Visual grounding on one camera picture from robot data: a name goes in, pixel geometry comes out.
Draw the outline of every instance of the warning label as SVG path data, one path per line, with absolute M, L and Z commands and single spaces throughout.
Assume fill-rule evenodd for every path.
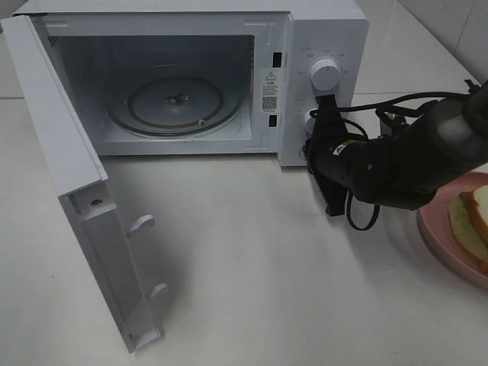
M 263 69 L 261 71 L 262 111 L 277 113 L 281 89 L 281 70 Z

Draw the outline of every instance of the white knob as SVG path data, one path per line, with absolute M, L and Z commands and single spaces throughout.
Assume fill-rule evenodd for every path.
M 312 109 L 310 109 L 308 112 L 305 113 L 303 116 L 303 124 L 305 125 L 305 132 L 307 135 L 311 135 L 313 132 L 313 126 L 315 126 L 315 118 L 312 118 L 310 116 L 310 112 Z
M 310 78 L 316 89 L 330 90 L 340 81 L 341 66 L 329 57 L 320 59 L 310 68 Z

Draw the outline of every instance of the plate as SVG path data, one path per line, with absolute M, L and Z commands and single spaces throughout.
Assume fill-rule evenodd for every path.
M 420 207 L 417 223 L 425 244 L 449 268 L 462 277 L 488 290 L 488 276 L 477 260 L 464 252 L 451 229 L 449 204 L 461 193 L 488 185 L 488 174 L 470 172 L 437 190 L 434 199 Z
M 112 121 L 143 136 L 186 136 L 218 127 L 241 107 L 249 87 L 223 67 L 161 65 L 110 78 L 106 110 Z

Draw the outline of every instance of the sticker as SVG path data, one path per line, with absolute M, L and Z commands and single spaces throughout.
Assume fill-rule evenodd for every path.
M 335 150 L 332 152 L 333 155 L 339 156 L 341 155 L 342 151 L 348 146 L 351 145 L 354 142 L 354 140 L 347 140 L 343 143 L 341 143 L 339 146 L 335 148 Z
M 262 69 L 260 78 L 261 110 L 276 114 L 280 107 L 281 70 Z

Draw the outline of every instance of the toast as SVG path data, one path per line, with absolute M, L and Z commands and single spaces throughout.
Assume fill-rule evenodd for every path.
M 483 199 L 481 199 L 480 196 L 481 191 L 478 194 L 476 194 L 475 191 L 462 193 L 457 196 L 451 204 L 449 204 L 449 217 L 451 219 L 452 232 L 460 243 L 461 248 L 463 248 L 464 252 L 478 263 L 480 270 L 487 274 L 488 246 L 486 245 L 483 236 L 474 225 L 474 222 L 477 221 L 477 226 L 483 229 L 483 223 L 479 222 L 483 212 L 479 211 L 483 211 L 483 206 L 485 206 L 485 211 L 488 213 L 488 200 L 483 205 Z M 475 197 L 481 199 L 480 204 L 476 204 Z

